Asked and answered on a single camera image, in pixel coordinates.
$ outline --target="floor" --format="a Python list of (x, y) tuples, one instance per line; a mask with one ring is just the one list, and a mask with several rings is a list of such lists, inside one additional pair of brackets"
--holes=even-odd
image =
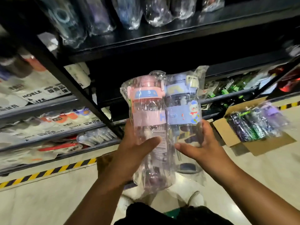
[[(275, 105), (281, 106), (298, 101), (300, 101), (300, 96), (276, 102)], [(300, 186), (300, 106), (282, 112), (294, 127), (292, 130), (287, 130), (287, 133), (298, 142), (257, 157), (250, 152), (237, 153), (227, 146), (224, 146), (224, 149), (239, 167), (300, 210), (300, 191), (298, 190)], [(15, 172), (7, 177), (0, 177), (0, 183), (95, 158), (114, 151), (117, 147), (115, 145)], [(92, 164), (3, 188), (0, 191), (1, 225), (61, 225), (77, 207), (96, 178), (96, 164)], [(204, 197), (205, 205), (213, 212), (236, 225), (250, 224), (225, 190), (205, 172), (185, 176), (177, 174), (176, 178), (173, 186), (155, 195), (145, 196), (139, 187), (125, 190), (124, 194), (135, 200), (142, 199), (160, 212), (167, 212), (184, 205), (193, 192), (199, 190)], [(117, 209), (113, 223), (124, 216)]]

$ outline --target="cartoon bear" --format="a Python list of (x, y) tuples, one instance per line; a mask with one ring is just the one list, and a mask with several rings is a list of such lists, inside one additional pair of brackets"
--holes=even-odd
[(195, 100), (192, 100), (187, 103), (189, 105), (190, 109), (190, 115), (192, 116), (192, 123), (197, 123), (199, 121), (199, 106), (198, 102)]

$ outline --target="white shoe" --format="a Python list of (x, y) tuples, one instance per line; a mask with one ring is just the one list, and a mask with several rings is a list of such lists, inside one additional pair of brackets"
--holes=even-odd
[(204, 198), (199, 191), (196, 191), (190, 197), (187, 204), (188, 206), (193, 206), (193, 207), (204, 206)]
[(129, 207), (129, 205), (133, 204), (133, 200), (130, 197), (127, 197), (125, 195), (121, 195), (119, 202), (118, 202), (118, 208), (119, 210), (126, 214), (126, 210)]

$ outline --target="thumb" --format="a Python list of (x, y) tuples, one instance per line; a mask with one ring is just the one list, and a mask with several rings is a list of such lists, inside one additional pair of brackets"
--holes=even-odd
[(138, 153), (139, 157), (143, 159), (146, 155), (148, 155), (154, 148), (156, 148), (162, 138), (160, 136), (152, 137), (140, 145), (135, 146), (135, 151)]
[(199, 160), (198, 158), (201, 155), (201, 148), (194, 147), (185, 143), (176, 143), (174, 144), (175, 148), (180, 151), (182, 154), (190, 157), (194, 160)]

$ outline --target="cardboard box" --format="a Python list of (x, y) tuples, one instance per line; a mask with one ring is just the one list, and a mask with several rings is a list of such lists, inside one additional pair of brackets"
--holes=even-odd
[[(243, 111), (246, 107), (257, 106), (258, 104), (265, 101), (266, 97), (259, 98), (247, 102), (243, 102), (234, 106), (231, 106), (227, 109), (224, 117), (228, 114), (235, 111)], [(281, 137), (267, 137), (261, 140), (251, 141), (251, 142), (241, 142), (236, 133), (227, 123), (225, 118), (221, 118), (213, 122), (213, 125), (221, 135), (224, 142), (228, 147), (232, 147), (237, 144), (243, 144), (254, 156), (264, 154), (273, 149), (282, 147), (287, 144), (291, 144), (296, 142), (290, 135), (283, 132), (283, 136)]]

